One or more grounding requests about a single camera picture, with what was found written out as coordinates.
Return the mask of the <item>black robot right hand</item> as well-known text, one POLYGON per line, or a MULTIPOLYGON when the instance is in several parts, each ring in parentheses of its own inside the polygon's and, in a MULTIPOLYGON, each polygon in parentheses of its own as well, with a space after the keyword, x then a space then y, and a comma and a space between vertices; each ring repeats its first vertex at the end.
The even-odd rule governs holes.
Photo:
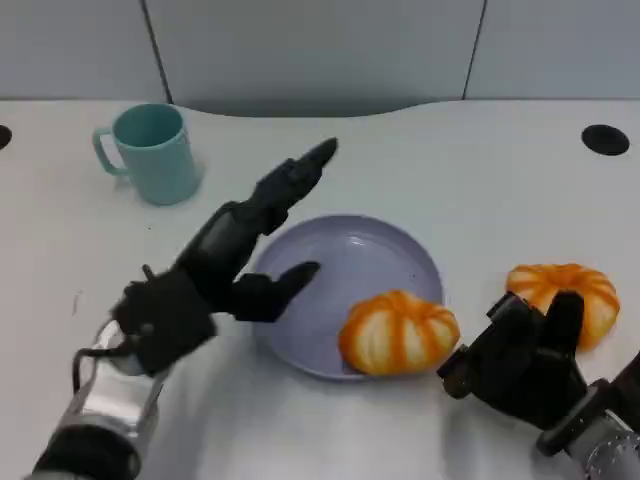
POLYGON ((444 390, 541 430, 553 427, 586 395, 575 359, 583 314, 574 291, 553 295, 546 313, 507 292, 487 312, 488 327, 437 370, 444 390))

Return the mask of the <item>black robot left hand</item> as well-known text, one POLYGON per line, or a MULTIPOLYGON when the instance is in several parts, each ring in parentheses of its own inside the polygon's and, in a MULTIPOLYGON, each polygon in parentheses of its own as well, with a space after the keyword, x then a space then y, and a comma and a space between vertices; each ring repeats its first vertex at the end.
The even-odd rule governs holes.
POLYGON ((289 210, 319 182, 338 149, 329 138, 298 159, 287 159, 260 179, 248 197, 223 204, 178 256, 183 270, 214 313, 238 321, 273 323, 321 268, 317 261, 299 263, 273 279, 242 272, 260 237, 287 220, 289 210))

